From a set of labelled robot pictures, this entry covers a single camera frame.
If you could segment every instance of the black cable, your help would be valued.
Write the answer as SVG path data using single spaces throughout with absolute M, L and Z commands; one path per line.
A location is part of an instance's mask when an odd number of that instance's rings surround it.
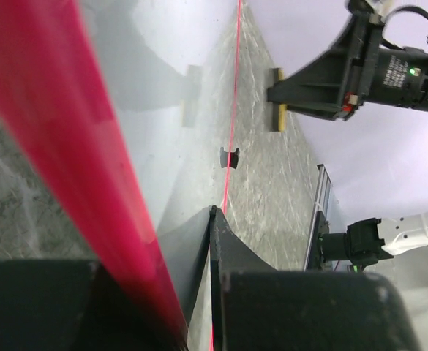
M 416 13 L 417 15 L 422 16 L 423 18 L 425 18 L 426 20 L 428 20 L 428 12 L 425 11 L 424 9 L 418 7 L 418 6 L 402 6 L 399 7 L 397 9 L 395 9 L 393 12 L 391 12 L 385 19 L 385 22 L 388 22 L 389 18 L 392 17 L 393 15 L 396 15 L 397 13 L 401 13 L 401 12 L 413 12 Z M 399 46 L 387 41 L 386 39 L 383 38 L 382 41 L 383 46 L 385 46 L 388 49 L 392 49 L 392 50 L 402 50 Z

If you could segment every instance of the gray floor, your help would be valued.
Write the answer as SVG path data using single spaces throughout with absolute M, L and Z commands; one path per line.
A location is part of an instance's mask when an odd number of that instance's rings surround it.
M 198 240 L 206 225 L 206 207 L 222 205 L 226 169 L 220 167 L 219 150 L 228 147 L 230 135 L 236 45 L 236 9 L 231 6 L 235 1 L 224 2 L 230 20 L 218 26 L 216 44 L 202 65 L 189 62 L 191 68 L 179 74 L 182 69 L 174 69 L 169 56 L 152 50 L 173 43 L 160 35 L 151 42 L 143 34 L 144 26 L 157 22 L 156 13 L 139 10 L 124 22 L 125 9 L 106 5 L 97 9 L 98 1 L 87 1 L 94 6 L 86 13 L 91 40 L 165 258 L 173 267 L 183 264 L 179 253 Z M 136 28 L 130 21 L 138 15 L 150 21 L 140 17 Z M 115 22 L 114 16 L 122 20 Z M 295 118 L 290 116 L 285 133 L 269 131 L 264 88 L 274 65 L 247 4 L 241 18 L 233 142 L 241 157 L 238 168 L 230 172 L 227 216 L 236 234 L 265 261 L 277 268 L 298 269 L 307 245 L 318 169 Z M 127 54 L 124 63 L 114 59 L 121 48 Z M 200 78 L 190 78 L 190 69 L 201 72 Z M 143 82 L 132 75 L 144 75 Z M 199 90 L 195 97 L 183 93 L 189 84 Z M 91 256 L 70 219 L 0 126 L 0 258 Z M 173 279 L 183 282 L 178 276 Z M 191 350 L 206 350 L 210 327 L 206 269 L 189 330 Z

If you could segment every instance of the white backdrop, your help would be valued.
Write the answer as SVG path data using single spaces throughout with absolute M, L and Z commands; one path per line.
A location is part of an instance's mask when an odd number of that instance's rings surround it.
M 324 51 L 348 18 L 345 0 L 248 0 L 277 66 L 291 75 Z M 428 11 L 428 0 L 396 0 Z M 428 52 L 428 22 L 391 19 L 385 36 Z M 300 117 L 348 223 L 428 211 L 428 113 L 365 104 L 348 122 Z

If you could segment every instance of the red cord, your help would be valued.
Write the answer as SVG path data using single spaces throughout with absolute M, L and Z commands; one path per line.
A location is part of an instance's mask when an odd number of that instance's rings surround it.
M 236 53 L 235 53 L 235 78 L 233 81 L 233 110 L 231 113 L 230 123 L 230 142 L 228 143 L 228 155 L 233 148 L 233 134 L 235 129 L 236 117 L 236 101 L 238 99 L 238 73 L 239 73 L 239 57 L 240 57 L 240 33 L 241 33 L 241 0 L 238 0 L 238 15 L 236 18 Z M 227 160 L 227 175 L 225 177 L 225 191 L 223 194 L 223 213 L 227 213 L 228 207 L 228 186 L 230 185 L 230 157 Z M 210 351 L 214 351 L 214 329 L 211 331 L 211 346 Z

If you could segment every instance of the red tube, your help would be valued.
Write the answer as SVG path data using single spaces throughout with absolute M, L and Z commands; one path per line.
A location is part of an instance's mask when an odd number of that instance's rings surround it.
M 181 307 L 73 0 L 0 0 L 0 116 L 113 278 L 185 342 Z

